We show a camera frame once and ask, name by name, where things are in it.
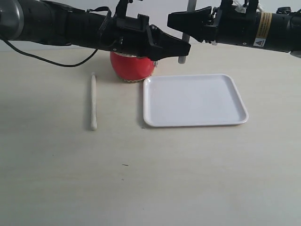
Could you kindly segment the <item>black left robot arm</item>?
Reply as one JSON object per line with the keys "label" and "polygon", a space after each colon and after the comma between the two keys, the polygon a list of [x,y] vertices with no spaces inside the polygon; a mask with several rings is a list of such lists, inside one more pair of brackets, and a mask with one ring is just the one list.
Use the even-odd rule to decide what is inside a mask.
{"label": "black left robot arm", "polygon": [[190,44],[149,23],[149,17],[128,17],[128,1],[109,7],[78,9],[50,0],[3,0],[0,38],[49,46],[80,46],[158,61],[184,57]]}

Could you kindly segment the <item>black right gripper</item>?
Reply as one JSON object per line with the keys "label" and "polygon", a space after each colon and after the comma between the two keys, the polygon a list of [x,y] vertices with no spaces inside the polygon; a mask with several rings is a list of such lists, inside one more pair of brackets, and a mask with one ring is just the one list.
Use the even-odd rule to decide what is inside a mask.
{"label": "black right gripper", "polygon": [[173,12],[168,15],[167,26],[199,42],[250,45],[258,28],[258,3],[257,0],[246,0],[246,11],[242,13],[236,11],[233,0],[223,0],[213,22],[211,6],[192,12]]}

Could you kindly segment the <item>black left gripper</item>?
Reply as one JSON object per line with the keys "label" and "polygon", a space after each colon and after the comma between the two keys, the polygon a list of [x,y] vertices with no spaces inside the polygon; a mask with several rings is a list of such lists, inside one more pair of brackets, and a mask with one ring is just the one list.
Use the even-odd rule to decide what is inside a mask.
{"label": "black left gripper", "polygon": [[98,29],[99,41],[116,53],[147,57],[158,61],[169,57],[185,57],[191,45],[177,37],[162,32],[149,24],[149,17],[139,14],[136,18],[127,16],[131,0],[120,0],[114,16],[110,12]]}

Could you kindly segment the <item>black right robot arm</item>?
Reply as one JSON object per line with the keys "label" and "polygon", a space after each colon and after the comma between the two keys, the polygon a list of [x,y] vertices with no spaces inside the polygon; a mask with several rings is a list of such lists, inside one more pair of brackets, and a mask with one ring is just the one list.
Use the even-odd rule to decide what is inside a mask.
{"label": "black right robot arm", "polygon": [[301,12],[280,7],[261,11],[257,0],[243,5],[223,0],[218,7],[173,12],[167,26],[198,42],[256,48],[301,56]]}

